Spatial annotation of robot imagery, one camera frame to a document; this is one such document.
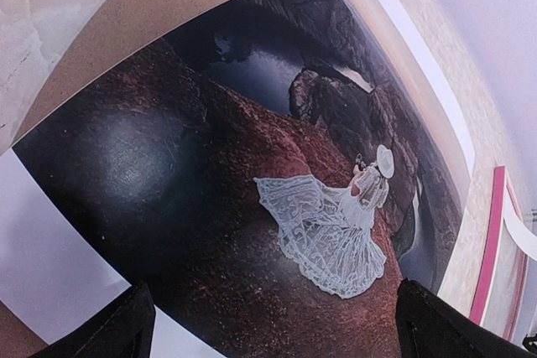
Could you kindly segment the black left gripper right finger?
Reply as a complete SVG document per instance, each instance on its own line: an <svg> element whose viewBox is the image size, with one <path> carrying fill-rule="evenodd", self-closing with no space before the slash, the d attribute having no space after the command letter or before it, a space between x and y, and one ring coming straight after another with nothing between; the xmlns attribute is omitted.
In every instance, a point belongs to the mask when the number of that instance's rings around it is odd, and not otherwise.
<svg viewBox="0 0 537 358"><path fill-rule="evenodd" d="M429 289L407 278L398 288L395 321L403 358L533 355L474 324Z"/></svg>

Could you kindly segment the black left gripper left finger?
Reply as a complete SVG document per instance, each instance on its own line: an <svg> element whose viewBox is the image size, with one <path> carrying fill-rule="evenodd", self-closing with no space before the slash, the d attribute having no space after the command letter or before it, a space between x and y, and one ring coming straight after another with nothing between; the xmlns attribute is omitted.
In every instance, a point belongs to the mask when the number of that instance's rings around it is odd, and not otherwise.
<svg viewBox="0 0 537 358"><path fill-rule="evenodd" d="M146 283L129 287L78 329L32 358L148 358L156 309Z"/></svg>

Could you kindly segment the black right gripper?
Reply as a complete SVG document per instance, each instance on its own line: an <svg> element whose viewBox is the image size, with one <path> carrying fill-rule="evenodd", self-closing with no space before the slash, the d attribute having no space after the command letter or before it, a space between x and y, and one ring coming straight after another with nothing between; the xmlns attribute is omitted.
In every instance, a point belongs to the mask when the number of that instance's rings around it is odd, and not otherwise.
<svg viewBox="0 0 537 358"><path fill-rule="evenodd" d="M537 335L526 335L522 345L529 352L537 352Z"/></svg>

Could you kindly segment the pink wooden picture frame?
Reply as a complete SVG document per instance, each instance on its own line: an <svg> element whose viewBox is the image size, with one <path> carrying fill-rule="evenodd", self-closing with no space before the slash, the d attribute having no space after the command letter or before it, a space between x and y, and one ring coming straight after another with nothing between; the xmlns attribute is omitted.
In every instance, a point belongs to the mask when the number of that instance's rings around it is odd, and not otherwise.
<svg viewBox="0 0 537 358"><path fill-rule="evenodd" d="M504 166L493 172L493 191L482 265L469 319L504 338L515 339L529 258L510 226L523 225L514 187Z"/></svg>

